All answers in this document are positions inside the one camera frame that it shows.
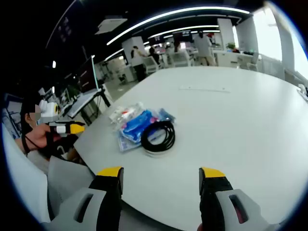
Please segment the person's left hand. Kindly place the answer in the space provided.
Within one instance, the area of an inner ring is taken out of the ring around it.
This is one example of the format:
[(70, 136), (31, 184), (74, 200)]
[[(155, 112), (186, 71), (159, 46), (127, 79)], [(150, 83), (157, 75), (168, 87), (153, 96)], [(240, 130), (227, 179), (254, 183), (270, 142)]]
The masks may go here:
[(43, 153), (52, 154), (57, 152), (57, 148), (62, 146), (65, 151), (73, 147), (78, 136), (69, 134), (62, 137), (56, 132), (51, 132), (51, 127), (47, 124), (40, 124), (25, 135), (27, 149), (29, 151), (41, 150)]

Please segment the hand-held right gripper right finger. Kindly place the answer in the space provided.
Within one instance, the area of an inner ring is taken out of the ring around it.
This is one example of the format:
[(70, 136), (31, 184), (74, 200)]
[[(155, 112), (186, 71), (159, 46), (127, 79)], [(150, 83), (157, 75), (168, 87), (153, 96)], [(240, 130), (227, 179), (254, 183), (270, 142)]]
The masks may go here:
[(219, 170), (199, 168), (200, 231), (275, 231), (260, 206), (240, 189), (234, 189)]

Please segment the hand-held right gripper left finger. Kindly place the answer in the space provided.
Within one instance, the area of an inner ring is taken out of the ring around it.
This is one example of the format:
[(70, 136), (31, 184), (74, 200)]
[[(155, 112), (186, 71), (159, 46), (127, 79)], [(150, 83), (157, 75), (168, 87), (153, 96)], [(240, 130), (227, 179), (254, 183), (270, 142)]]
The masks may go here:
[(117, 231), (121, 216), (123, 167), (109, 167), (97, 173), (89, 187), (81, 188), (60, 205), (44, 231)]

